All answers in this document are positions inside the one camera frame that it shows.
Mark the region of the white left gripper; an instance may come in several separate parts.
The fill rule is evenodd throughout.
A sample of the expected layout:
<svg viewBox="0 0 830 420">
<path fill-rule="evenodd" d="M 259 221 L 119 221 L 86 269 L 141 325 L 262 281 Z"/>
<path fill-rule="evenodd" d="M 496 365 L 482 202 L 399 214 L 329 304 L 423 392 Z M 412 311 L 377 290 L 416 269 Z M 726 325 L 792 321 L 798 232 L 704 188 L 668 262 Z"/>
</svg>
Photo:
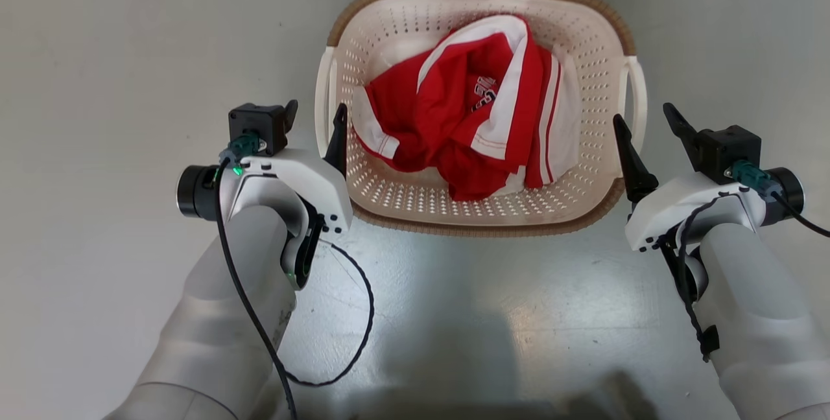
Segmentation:
<svg viewBox="0 0 830 420">
<path fill-rule="evenodd" d="M 298 101 L 284 106 L 288 134 Z M 188 166 L 176 187 L 176 205 L 184 216 L 229 221 L 240 211 L 263 205 L 279 213 L 290 234 L 304 235 L 316 225 L 347 231 L 353 211 L 345 183 L 348 107 L 340 103 L 324 159 L 316 152 L 284 149 L 273 157 L 244 157 L 228 165 L 215 183 L 219 166 Z"/>
</svg>

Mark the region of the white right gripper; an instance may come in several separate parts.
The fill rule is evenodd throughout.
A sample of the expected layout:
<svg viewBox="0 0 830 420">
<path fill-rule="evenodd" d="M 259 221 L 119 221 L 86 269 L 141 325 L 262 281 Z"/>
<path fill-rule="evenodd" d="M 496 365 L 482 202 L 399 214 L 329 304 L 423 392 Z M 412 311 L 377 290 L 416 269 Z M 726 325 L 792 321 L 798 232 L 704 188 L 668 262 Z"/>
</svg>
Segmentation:
<svg viewBox="0 0 830 420">
<path fill-rule="evenodd" d="M 635 150 L 623 116 L 613 117 L 626 197 L 635 204 L 624 229 L 632 250 L 654 249 L 661 240 L 679 245 L 684 239 L 688 244 L 696 244 L 721 223 L 735 223 L 756 232 L 762 226 L 792 218 L 779 202 L 766 202 L 758 192 L 741 183 L 719 185 L 706 178 L 700 172 L 698 130 L 672 103 L 662 104 L 662 111 L 696 172 L 674 178 L 661 187 Z"/>
</svg>

